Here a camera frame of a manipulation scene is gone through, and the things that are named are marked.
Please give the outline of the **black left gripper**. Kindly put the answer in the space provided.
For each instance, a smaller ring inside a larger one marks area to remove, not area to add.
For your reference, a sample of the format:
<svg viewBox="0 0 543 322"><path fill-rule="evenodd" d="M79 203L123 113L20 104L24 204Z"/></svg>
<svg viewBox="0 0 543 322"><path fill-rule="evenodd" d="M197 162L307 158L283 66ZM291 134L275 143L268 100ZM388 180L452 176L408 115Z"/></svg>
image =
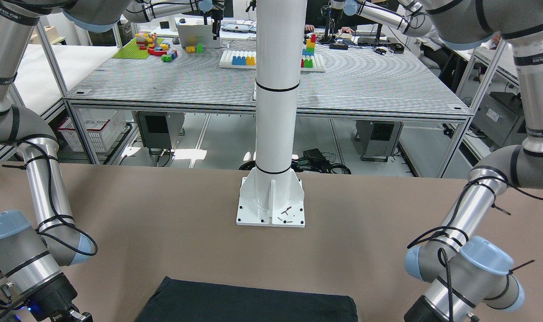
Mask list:
<svg viewBox="0 0 543 322"><path fill-rule="evenodd" d="M450 316L446 318L438 309L431 306L431 302L421 295L404 315L405 322L454 322L454 307L452 296L447 297Z"/></svg>

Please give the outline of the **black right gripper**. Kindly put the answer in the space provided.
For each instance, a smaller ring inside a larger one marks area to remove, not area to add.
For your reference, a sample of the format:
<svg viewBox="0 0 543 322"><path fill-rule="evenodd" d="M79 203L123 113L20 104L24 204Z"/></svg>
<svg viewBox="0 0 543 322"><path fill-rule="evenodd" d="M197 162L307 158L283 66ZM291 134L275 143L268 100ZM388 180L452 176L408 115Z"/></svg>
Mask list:
<svg viewBox="0 0 543 322"><path fill-rule="evenodd" d="M0 313L0 322L20 322L18 309L26 308L37 322L92 322L89 312L80 313L72 301L78 293L64 273L58 273L37 287L22 294L16 301L6 303Z"/></svg>

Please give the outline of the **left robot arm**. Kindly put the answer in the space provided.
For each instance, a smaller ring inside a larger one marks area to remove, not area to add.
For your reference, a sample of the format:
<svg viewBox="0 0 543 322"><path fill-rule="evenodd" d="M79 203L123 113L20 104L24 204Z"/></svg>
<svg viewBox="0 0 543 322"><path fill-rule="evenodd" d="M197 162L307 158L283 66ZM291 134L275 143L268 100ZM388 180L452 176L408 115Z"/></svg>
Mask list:
<svg viewBox="0 0 543 322"><path fill-rule="evenodd" d="M408 245L406 270L430 287L404 320L474 320L472 312L482 302L517 310L524 291L510 270L513 259L474 232L507 187L543 189L543 0L423 0L421 5L452 49L480 45L497 31L511 44L527 137L477 163L442 224Z"/></svg>

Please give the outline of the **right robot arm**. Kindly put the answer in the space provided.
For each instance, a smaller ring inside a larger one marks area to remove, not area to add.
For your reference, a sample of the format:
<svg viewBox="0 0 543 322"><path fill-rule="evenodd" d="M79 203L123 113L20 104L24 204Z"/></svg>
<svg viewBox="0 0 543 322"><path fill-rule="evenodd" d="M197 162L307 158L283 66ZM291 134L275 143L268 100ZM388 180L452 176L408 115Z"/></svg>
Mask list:
<svg viewBox="0 0 543 322"><path fill-rule="evenodd" d="M98 251L96 241L76 225L59 169L59 143L32 110L13 104L8 90L34 27L56 10L93 32L110 30L128 0L0 0L0 145L16 147L24 161L38 225L22 212L0 214L0 279L7 301L0 320L25 306L37 321L91 322L73 304L77 291L61 267L82 263Z"/></svg>

